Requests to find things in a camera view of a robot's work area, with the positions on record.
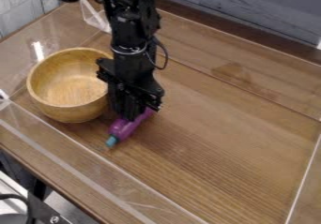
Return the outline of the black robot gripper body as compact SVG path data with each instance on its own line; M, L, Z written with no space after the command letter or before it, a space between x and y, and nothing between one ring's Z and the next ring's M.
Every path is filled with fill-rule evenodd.
M127 93L146 93L157 96L157 112L162 105L165 89L154 78L155 49L146 48L138 52L115 50L113 59L101 57L95 61L98 65L97 77L109 86L119 84Z

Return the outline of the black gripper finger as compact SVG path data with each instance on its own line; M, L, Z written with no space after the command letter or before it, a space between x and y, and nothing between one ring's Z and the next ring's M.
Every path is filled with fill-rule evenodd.
M109 86L110 104L114 111L125 119L131 119L131 100L126 89L119 84L111 83Z
M130 95L130 120L134 121L146 109L157 110L157 96L146 93L133 93Z

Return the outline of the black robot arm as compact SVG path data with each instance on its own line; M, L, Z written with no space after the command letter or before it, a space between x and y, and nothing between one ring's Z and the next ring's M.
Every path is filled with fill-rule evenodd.
M79 0L60 0L74 3ZM163 47L155 33L161 15L155 0L94 0L103 5L110 22L113 58L97 60L97 77L109 84L110 104L118 115L133 121L145 110L158 111L165 89L153 72L157 50Z

